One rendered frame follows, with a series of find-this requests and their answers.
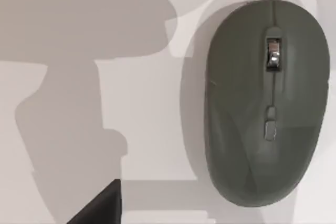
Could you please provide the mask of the grey computer mouse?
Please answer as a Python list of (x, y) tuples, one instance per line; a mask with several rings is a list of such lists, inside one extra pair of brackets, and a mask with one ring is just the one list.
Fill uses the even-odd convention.
[(305, 8), (256, 0), (230, 13), (209, 45), (205, 155), (228, 201), (263, 207), (288, 196), (314, 155), (327, 107), (328, 42)]

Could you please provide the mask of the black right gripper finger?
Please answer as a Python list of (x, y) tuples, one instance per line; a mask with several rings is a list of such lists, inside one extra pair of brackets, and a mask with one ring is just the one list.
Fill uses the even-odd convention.
[(114, 179), (66, 224), (121, 224), (121, 180)]

